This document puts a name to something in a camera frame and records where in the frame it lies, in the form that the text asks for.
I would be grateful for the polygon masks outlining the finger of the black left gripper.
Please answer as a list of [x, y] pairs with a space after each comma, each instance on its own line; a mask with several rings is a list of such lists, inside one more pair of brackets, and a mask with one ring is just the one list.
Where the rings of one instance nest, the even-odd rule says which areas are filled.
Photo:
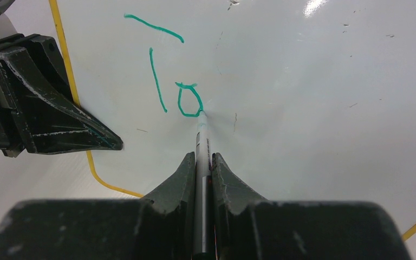
[[117, 134], [75, 104], [58, 50], [1, 50], [0, 71], [12, 118], [29, 153], [123, 149]]

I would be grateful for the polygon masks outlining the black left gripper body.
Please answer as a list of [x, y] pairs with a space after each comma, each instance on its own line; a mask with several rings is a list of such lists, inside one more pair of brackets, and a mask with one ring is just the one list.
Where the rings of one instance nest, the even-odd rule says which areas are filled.
[[15, 158], [66, 152], [75, 118], [66, 68], [54, 38], [14, 34], [0, 39], [0, 151]]

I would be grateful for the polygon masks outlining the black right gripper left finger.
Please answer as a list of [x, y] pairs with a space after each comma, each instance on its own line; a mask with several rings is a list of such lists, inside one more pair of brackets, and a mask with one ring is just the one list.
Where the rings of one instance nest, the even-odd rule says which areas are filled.
[[196, 162], [187, 153], [176, 171], [144, 196], [141, 255], [148, 259], [191, 259]]

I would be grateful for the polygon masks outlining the green whiteboard marker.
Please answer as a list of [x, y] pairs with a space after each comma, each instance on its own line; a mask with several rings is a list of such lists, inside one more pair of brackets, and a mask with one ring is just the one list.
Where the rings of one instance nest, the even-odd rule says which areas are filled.
[[197, 119], [192, 258], [216, 259], [209, 128], [205, 112]]

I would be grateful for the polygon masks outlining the yellow-framed whiteboard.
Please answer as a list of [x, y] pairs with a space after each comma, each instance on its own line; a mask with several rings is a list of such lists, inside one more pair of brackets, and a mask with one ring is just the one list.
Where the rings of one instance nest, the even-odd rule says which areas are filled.
[[416, 1], [52, 1], [92, 151], [139, 196], [196, 146], [271, 200], [364, 200], [416, 232]]

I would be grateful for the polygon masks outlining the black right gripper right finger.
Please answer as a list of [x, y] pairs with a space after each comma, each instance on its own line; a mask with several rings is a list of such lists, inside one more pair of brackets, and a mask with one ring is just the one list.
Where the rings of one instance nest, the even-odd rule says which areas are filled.
[[220, 153], [212, 155], [214, 221], [220, 259], [257, 259], [254, 206], [266, 198], [229, 168]]

